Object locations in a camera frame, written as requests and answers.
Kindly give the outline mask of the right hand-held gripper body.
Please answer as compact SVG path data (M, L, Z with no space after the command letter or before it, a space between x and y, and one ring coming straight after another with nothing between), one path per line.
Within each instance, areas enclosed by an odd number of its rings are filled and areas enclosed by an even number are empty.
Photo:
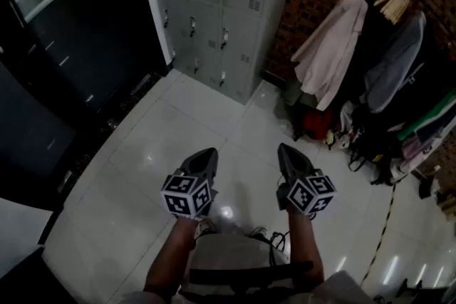
M276 191L280 210L293 206L300 214L317 214L328 207L337 190L320 169L301 177L282 178Z

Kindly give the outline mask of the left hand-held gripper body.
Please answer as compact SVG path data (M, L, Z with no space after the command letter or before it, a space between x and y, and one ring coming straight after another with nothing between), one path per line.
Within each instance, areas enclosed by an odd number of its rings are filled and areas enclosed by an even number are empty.
M166 210L185 218L206 218L217 195L208 173L181 169L167 176L160 193Z

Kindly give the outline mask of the grey metal cabinet door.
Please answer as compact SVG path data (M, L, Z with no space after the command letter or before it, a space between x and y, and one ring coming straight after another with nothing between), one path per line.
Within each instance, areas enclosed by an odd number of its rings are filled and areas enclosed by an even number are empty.
M225 8L222 15L222 29L227 32L227 35L224 39L222 60L225 63L250 63L254 55L258 28L257 17Z

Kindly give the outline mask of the person's right forearm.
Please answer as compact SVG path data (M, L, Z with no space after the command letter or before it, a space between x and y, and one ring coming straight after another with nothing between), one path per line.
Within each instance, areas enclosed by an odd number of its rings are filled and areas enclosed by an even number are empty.
M296 273L293 282L296 287L316 287L324 282L323 262L314 237L314 230L308 216L293 206L286 208L289 220L291 263L312 262L313 268Z

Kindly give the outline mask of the person's left forearm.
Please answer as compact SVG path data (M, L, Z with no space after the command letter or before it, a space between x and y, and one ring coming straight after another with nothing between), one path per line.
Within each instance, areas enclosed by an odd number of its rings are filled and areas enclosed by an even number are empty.
M199 222L179 217L147 272L145 292L160 296L165 302L176 294L185 274Z

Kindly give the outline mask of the person's left shoe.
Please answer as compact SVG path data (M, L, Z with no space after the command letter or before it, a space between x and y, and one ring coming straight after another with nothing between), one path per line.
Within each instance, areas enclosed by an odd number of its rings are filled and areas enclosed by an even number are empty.
M203 219L197 227L197 235L216 234L217 228L210 219Z

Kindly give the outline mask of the red bag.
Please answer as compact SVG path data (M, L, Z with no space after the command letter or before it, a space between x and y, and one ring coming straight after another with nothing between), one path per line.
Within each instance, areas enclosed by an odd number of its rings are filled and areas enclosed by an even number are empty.
M330 109L320 111L307 110L303 118L303 129L312 140L324 140L326 133L331 129L334 112Z

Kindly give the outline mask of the black bag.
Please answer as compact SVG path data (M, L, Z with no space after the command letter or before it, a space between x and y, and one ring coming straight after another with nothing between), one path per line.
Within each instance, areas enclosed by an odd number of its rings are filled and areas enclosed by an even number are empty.
M356 139L350 144L348 168L357 172L366 162L373 164L378 177L371 185L395 184L390 165L403 158L401 143L394 132L388 132L385 120L373 114L366 104L359 105L352 113L352 127Z

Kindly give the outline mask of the person's light shirt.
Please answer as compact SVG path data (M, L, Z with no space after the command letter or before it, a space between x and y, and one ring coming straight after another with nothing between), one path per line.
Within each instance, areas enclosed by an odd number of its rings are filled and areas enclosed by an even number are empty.
M247 304L375 304L345 271L334 273L310 293L297 293L279 300L273 298L273 291L268 290L264 297L253 294L246 296L245 299ZM208 300L209 304L223 304L224 299L227 300L227 304L241 304L241 299L233 295L207 295L194 300L190 300L190 296L190 293L177 294L167 302L154 293L141 291L124 295L118 304L203 304L205 300Z

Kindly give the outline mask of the pale pink hanging shirt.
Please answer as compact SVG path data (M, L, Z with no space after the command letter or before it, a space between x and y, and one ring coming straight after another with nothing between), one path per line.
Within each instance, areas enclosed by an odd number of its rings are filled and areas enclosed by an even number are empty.
M368 3L339 0L329 15L291 57L303 93L324 111L335 98L362 33Z

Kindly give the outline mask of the grey hanging jacket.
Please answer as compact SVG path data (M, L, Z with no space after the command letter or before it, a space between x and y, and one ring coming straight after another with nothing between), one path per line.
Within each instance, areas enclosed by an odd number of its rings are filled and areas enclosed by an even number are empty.
M424 37L427 20L419 11L388 39L378 63L364 75L364 102L371 113L382 112L405 81Z

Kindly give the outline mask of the black glossy door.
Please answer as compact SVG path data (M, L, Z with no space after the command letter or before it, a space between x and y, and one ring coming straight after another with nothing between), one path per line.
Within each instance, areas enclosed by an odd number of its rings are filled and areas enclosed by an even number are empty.
M0 198L60 204L164 72L147 0L0 0Z

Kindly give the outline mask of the white panel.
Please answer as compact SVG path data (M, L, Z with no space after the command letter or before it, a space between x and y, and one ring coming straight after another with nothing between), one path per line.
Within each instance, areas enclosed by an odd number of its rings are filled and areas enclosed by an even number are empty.
M0 278L39 248L52 211L0 198Z

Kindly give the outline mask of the bundle of wooden hangers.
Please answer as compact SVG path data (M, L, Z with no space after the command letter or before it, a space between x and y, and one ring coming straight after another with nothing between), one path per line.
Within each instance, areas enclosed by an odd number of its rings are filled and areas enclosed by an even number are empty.
M377 0L373 6L379 8L386 20L396 25L410 4L411 0Z

